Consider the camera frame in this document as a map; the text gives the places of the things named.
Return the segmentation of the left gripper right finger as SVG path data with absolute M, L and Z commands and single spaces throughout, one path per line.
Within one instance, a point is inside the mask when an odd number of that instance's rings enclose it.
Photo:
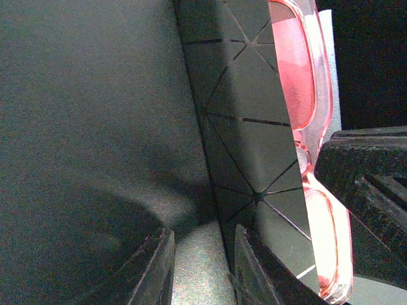
M 321 298 L 277 258 L 251 229 L 235 230 L 233 288 L 239 304 L 320 304 Z

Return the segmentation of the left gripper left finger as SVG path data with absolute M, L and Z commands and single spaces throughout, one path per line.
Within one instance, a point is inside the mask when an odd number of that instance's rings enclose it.
M 122 267 L 105 303 L 170 304 L 174 264 L 174 232 L 161 228 Z

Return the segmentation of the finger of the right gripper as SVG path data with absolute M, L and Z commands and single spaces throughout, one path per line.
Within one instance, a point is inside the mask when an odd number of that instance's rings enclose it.
M 406 127 L 334 132 L 316 179 L 406 270 Z

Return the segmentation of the red thin-frame glasses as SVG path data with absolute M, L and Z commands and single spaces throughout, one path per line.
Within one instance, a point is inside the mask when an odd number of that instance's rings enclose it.
M 277 65 L 300 164 L 319 282 L 328 304 L 344 304 L 353 286 L 349 212 L 314 170 L 333 116 L 333 86 L 315 1 L 269 1 Z

